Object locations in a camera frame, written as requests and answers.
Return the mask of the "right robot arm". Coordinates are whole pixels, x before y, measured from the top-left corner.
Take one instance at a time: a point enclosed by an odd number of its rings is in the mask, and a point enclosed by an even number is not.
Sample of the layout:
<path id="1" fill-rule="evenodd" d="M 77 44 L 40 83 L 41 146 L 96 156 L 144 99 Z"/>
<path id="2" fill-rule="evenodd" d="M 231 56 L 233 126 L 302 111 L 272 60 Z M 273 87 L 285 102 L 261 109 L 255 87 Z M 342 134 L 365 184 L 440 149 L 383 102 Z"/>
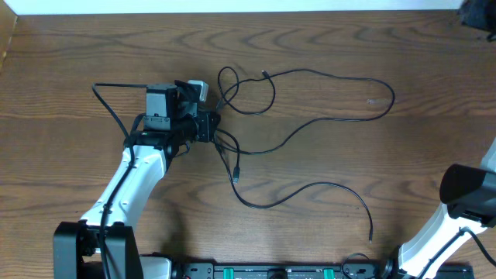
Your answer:
<path id="1" fill-rule="evenodd" d="M 451 165 L 439 189 L 440 204 L 408 242 L 397 247 L 381 271 L 382 278 L 434 278 L 468 239 L 473 239 L 491 265 L 477 235 L 495 227 L 495 145 L 479 167 Z"/>

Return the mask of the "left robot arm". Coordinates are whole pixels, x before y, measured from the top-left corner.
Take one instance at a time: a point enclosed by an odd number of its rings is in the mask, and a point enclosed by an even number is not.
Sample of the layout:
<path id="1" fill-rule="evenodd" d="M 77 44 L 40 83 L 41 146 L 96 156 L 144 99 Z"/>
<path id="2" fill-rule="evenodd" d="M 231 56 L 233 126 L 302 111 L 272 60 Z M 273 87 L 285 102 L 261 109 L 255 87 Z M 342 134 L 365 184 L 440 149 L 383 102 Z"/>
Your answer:
<path id="1" fill-rule="evenodd" d="M 134 231 L 154 187 L 183 145 L 209 143 L 220 116 L 205 111 L 204 81 L 145 84 L 146 111 L 125 135 L 122 160 L 94 205 L 53 235 L 56 278 L 180 278 L 181 266 L 139 253 Z"/>

